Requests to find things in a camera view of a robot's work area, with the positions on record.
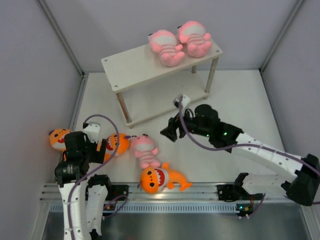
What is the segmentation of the orange shark plush front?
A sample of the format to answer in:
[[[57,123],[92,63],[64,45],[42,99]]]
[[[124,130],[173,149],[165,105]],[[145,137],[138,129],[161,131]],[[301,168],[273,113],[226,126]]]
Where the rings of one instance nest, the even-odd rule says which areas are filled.
[[[148,194],[161,192],[165,187],[172,190],[175,184],[179,184],[181,192],[193,185],[180,171],[170,168],[168,162],[165,162],[161,167],[149,166],[145,168],[139,178],[139,186]]]

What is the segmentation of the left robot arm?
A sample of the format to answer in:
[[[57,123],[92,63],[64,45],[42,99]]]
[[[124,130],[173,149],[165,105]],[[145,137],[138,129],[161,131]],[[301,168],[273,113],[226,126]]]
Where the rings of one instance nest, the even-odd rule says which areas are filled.
[[[96,144],[82,131],[64,138],[65,160],[55,168],[55,177],[63,206],[63,238],[65,240],[101,240],[105,200],[113,194],[107,175],[89,176],[89,164],[102,157]]]

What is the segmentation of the pink plush toy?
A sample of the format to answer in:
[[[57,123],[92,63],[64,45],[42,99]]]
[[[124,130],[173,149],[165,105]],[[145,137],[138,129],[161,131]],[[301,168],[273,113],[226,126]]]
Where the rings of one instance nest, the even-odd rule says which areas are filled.
[[[159,149],[155,141],[147,134],[133,135],[130,138],[130,150],[138,160],[141,169],[161,166],[161,162],[157,159]]]
[[[211,34],[203,24],[190,20],[177,28],[177,36],[181,44],[186,45],[189,56],[204,57],[212,47]]]
[[[148,36],[151,50],[158,54],[162,65],[175,67],[185,59],[182,44],[178,43],[176,36],[165,29],[160,29]]]

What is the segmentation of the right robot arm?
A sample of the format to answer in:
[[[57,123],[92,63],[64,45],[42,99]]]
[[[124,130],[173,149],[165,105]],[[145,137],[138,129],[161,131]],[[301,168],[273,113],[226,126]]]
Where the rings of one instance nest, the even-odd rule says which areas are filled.
[[[160,134],[172,142],[188,136],[203,149],[242,156],[275,173],[240,173],[233,183],[233,192],[240,199],[270,194],[285,196],[303,206],[314,203],[320,185],[320,161],[316,156],[303,157],[272,148],[241,128],[221,121],[208,104],[198,105],[194,111],[180,107]]]

